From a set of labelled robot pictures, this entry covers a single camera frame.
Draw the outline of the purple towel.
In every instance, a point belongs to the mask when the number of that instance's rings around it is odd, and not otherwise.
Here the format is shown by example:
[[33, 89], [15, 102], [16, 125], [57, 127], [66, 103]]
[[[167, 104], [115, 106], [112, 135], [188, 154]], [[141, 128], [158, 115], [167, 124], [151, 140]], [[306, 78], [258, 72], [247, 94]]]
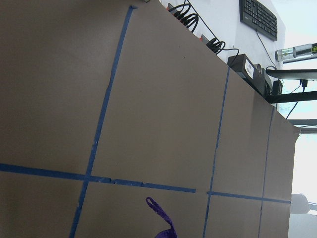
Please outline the purple towel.
[[172, 219], [161, 208], [161, 206], [151, 197], [146, 198], [146, 203], [169, 225], [169, 229], [159, 232], [155, 238], [178, 238]]

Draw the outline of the small black box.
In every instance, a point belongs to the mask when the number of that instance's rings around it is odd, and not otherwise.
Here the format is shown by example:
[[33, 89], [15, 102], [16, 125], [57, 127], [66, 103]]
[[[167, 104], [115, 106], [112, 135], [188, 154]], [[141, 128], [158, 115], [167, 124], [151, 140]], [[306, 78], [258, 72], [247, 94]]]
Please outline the small black box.
[[229, 57], [227, 64], [263, 98], [271, 94], [271, 79], [260, 64], [252, 64], [245, 54]]

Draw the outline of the black keyboard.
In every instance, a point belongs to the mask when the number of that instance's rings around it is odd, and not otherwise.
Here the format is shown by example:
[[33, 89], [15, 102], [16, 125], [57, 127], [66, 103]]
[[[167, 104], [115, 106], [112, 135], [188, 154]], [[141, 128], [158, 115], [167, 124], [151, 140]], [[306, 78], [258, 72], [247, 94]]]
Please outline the black keyboard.
[[257, 0], [239, 0], [240, 22], [277, 41], [277, 17]]

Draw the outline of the clear water bottle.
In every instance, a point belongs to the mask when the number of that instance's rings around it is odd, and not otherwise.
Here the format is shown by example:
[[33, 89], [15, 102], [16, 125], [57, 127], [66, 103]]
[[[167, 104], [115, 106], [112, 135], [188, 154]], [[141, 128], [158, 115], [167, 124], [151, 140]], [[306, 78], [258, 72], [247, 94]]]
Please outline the clear water bottle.
[[275, 51], [275, 59], [282, 63], [291, 63], [317, 58], [317, 44], [305, 44]]

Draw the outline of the black monitor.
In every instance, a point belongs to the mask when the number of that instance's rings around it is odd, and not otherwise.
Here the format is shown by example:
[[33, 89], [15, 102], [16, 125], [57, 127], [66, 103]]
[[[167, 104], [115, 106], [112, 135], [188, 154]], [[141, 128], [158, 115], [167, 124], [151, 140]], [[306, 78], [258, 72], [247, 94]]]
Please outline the black monitor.
[[317, 81], [316, 69], [266, 69], [266, 74], [279, 79], [282, 90], [273, 89], [266, 101], [270, 104], [316, 101], [317, 90], [307, 91], [310, 82]]

